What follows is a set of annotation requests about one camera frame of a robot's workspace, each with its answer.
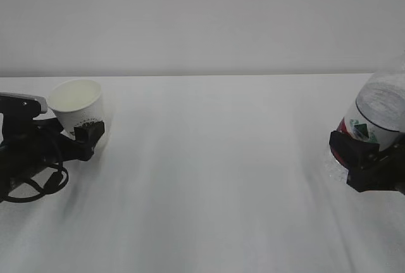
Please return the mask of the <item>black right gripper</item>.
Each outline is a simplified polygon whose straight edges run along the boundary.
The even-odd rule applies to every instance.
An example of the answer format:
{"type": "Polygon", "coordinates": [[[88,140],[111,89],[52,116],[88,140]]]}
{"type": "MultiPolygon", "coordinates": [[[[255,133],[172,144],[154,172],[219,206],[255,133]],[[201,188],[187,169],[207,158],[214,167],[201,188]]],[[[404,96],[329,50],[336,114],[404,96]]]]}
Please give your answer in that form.
{"type": "Polygon", "coordinates": [[[404,195],[404,134],[380,152],[377,143],[334,130],[329,147],[333,157],[349,170],[346,184],[355,191],[397,191],[404,195]]]}

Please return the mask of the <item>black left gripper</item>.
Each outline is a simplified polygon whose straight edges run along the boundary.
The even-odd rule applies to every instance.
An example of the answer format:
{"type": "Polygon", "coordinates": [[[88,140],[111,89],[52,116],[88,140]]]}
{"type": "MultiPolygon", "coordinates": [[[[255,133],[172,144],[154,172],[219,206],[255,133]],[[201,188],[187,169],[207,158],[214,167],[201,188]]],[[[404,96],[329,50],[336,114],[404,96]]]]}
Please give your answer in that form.
{"type": "Polygon", "coordinates": [[[65,184],[61,156],[64,162],[89,161],[105,133],[103,121],[73,129],[74,139],[61,135],[60,154],[56,136],[63,129],[56,118],[20,120],[5,117],[1,130],[1,190],[12,191],[46,168],[55,169],[57,178],[49,180],[40,190],[59,190],[65,184]]]}

